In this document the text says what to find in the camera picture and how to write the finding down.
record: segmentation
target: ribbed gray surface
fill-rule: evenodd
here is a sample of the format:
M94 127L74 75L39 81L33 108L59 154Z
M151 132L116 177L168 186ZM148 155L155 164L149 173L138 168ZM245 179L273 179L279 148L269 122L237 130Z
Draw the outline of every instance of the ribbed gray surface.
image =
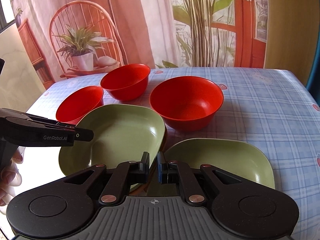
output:
M180 197L127 197L104 207L86 229L65 240L240 240L219 229L206 209Z

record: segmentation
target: small red bowl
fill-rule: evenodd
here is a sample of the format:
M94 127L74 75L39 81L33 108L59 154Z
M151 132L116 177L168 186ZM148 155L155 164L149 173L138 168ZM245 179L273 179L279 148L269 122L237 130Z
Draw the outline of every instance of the small red bowl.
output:
M144 64L130 64L116 68L103 77L102 86L114 99L129 101L141 96L147 86L150 68Z
M78 124L87 113L99 106L103 106L103 88L84 87L61 103L56 112L56 119L59 122Z
M223 103L221 88L195 76L168 79L150 95L150 105L167 125L181 131L196 131L209 124Z

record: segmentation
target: potted plant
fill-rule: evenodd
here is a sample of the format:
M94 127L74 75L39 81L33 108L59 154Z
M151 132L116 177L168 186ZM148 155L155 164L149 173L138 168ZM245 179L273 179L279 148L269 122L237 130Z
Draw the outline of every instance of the potted plant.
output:
M104 49L101 43L113 42L112 39L102 37L100 32L93 32L84 27L73 29L66 25L68 34L59 35L64 46L57 52L62 52L65 59L71 59L79 70L93 70L93 57L97 58L96 49Z
M15 17L15 21L16 21L16 25L17 25L17 28L21 25L21 14L23 13L22 9L20 7L17 8L17 14L16 14L16 17Z

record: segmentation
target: green plate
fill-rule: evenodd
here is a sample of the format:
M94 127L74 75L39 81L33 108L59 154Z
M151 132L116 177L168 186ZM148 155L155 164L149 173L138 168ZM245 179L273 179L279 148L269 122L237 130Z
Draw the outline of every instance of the green plate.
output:
M167 161L183 161L191 168L211 164L243 178L275 188L271 165L266 156L255 146L233 140L195 138L182 141L165 153ZM175 186L156 183L154 176L148 195L175 195Z
M61 147L59 165L66 175L103 163L108 169L121 162L140 161L150 153L150 165L164 137L165 125L156 112L143 106L105 105L88 113L77 127L93 130L91 142Z

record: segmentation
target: beige wall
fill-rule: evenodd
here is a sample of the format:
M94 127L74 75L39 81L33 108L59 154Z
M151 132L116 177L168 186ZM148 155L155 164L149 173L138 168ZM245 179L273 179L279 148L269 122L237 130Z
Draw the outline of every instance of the beige wall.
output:
M0 76L0 107L27 111L45 91L15 24L0 33L0 58L5 60Z
M306 85L319 33L319 0L268 0L265 68L290 70Z

